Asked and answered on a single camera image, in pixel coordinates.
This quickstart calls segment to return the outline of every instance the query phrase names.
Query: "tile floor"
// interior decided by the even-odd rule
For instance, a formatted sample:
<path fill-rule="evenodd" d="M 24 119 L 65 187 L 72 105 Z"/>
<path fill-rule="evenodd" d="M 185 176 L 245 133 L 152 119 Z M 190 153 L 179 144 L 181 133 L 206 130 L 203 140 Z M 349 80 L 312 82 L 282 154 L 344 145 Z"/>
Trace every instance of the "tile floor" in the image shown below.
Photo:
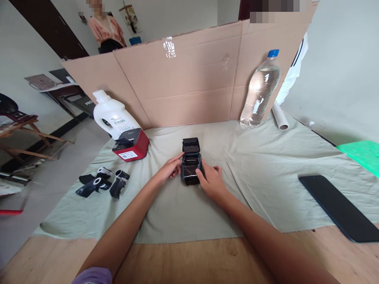
<path fill-rule="evenodd" d="M 0 199 L 0 209 L 24 208 L 21 215 L 0 216 L 0 269 L 16 254 L 110 139 L 89 118 L 63 138 L 75 144 L 65 146 L 58 160 L 39 166 L 22 192 Z"/>

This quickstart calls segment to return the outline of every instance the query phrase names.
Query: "smartphone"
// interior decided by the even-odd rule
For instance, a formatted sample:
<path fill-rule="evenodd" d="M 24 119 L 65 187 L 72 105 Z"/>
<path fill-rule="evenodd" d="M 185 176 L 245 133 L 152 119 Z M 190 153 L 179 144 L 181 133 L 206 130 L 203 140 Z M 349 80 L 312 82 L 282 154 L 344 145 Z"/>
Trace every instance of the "smartphone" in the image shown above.
<path fill-rule="evenodd" d="M 325 177 L 301 176 L 299 181 L 349 240 L 379 242 L 379 229 Z"/>

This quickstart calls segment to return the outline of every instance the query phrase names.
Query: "hand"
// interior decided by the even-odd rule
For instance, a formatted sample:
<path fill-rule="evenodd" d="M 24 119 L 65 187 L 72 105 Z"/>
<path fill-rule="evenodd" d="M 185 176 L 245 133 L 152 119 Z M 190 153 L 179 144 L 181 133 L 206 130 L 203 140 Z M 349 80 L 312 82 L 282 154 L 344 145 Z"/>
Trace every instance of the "hand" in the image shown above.
<path fill-rule="evenodd" d="M 163 167 L 155 174 L 155 177 L 159 179 L 160 183 L 162 185 L 165 184 L 166 180 L 168 178 L 173 178 L 177 174 L 180 175 L 180 165 L 182 163 L 182 160 L 179 160 L 184 155 L 184 152 L 177 155 L 176 157 L 173 157 L 172 159 L 169 159 Z"/>
<path fill-rule="evenodd" d="M 219 166 L 209 166 L 203 158 L 201 158 L 201 162 L 205 177 L 199 169 L 196 169 L 196 175 L 204 192 L 212 199 L 217 199 L 225 193 L 229 193 L 222 180 L 222 168 Z"/>

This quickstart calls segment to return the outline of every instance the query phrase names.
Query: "cardboard box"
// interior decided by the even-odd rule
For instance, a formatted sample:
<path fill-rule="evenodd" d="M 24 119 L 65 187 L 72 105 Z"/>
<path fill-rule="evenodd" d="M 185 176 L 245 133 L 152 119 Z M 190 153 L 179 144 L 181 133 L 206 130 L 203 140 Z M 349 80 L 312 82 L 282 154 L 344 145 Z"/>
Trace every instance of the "cardboard box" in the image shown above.
<path fill-rule="evenodd" d="M 92 92 L 105 90 L 148 129 L 239 120 L 252 74 L 269 50 L 280 49 L 281 78 L 267 115 L 316 7 L 301 23 L 296 13 L 281 13 L 280 24 L 239 21 L 62 65 L 93 101 Z"/>

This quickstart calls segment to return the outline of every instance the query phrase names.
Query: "pink blouse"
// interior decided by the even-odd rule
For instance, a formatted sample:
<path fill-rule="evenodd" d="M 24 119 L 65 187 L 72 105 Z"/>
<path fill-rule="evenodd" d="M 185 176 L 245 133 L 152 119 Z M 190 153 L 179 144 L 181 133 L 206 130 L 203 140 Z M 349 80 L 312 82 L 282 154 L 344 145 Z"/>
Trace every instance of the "pink blouse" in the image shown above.
<path fill-rule="evenodd" d="M 101 44 L 103 41 L 106 41 L 107 39 L 114 39 L 115 41 L 119 42 L 122 46 L 124 46 L 121 40 L 123 38 L 124 32 L 112 16 L 107 16 L 107 19 L 110 23 L 110 29 L 103 26 L 102 23 L 95 17 L 89 19 L 88 23 L 90 25 L 92 33 L 96 38 L 96 41 L 99 44 Z"/>

